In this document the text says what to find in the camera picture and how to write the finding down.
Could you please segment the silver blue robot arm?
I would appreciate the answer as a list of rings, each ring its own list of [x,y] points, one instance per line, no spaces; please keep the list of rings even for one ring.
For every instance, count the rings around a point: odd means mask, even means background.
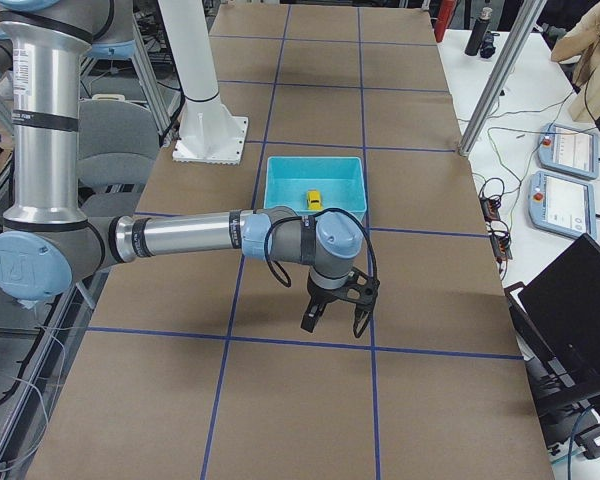
[[[340,208],[300,215],[260,210],[141,218],[87,216],[78,204],[80,63],[84,56],[131,56],[129,1],[4,1],[0,26],[12,43],[14,202],[0,234],[0,288],[24,300],[62,293],[96,271],[163,254],[238,249],[290,284],[285,263],[308,267],[301,326],[312,331],[328,304],[354,307],[365,331],[379,282],[354,264],[371,246]]]

